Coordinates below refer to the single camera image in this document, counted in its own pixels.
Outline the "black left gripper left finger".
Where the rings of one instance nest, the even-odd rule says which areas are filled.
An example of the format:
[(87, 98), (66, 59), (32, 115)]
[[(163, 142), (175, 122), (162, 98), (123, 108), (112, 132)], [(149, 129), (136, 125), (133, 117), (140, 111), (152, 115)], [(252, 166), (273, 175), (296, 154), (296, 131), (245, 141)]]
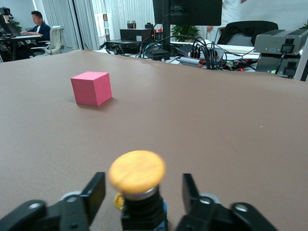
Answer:
[(81, 192), (70, 192), (54, 205), (22, 203), (0, 219), (2, 231), (88, 231), (105, 197), (105, 173), (97, 172)]

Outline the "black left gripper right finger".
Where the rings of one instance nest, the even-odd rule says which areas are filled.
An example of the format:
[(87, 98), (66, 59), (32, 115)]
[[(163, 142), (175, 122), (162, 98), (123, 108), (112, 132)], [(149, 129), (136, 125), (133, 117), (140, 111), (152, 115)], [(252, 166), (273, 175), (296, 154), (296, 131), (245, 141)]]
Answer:
[(186, 214), (177, 231), (275, 231), (255, 207), (236, 202), (225, 208), (215, 195), (201, 195), (190, 173), (182, 177), (182, 198)]

